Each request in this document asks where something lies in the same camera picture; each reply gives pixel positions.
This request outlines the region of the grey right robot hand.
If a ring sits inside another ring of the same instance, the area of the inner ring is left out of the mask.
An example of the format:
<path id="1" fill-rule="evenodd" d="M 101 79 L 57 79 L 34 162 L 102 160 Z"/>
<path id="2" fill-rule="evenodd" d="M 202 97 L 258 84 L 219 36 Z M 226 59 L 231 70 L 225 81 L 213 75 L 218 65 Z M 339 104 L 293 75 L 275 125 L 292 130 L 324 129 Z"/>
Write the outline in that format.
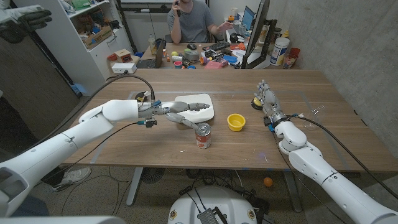
<path id="1" fill-rule="evenodd" d="M 257 84 L 258 92 L 254 94 L 262 106 L 263 112 L 270 119 L 274 126 L 287 119 L 286 115 L 282 112 L 279 99 L 275 96 L 274 92 L 270 89 L 268 83 L 264 80 Z"/>

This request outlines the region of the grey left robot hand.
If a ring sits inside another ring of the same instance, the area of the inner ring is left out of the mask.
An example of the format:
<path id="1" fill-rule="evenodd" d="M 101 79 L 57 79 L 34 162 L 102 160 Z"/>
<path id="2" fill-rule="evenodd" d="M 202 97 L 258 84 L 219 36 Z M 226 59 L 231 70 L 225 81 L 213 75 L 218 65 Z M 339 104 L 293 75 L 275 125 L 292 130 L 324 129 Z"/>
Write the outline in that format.
<path id="1" fill-rule="evenodd" d="M 183 111 L 200 111 L 202 109 L 209 108 L 210 106 L 206 103 L 185 103 L 182 101 L 166 101 L 161 103 L 160 100 L 155 103 L 144 103 L 138 109 L 139 118 L 153 118 L 155 114 L 165 115 L 165 117 L 172 122 L 184 124 L 194 130 L 198 130 L 197 124 L 189 121 L 184 116 L 179 115 L 179 112 Z"/>

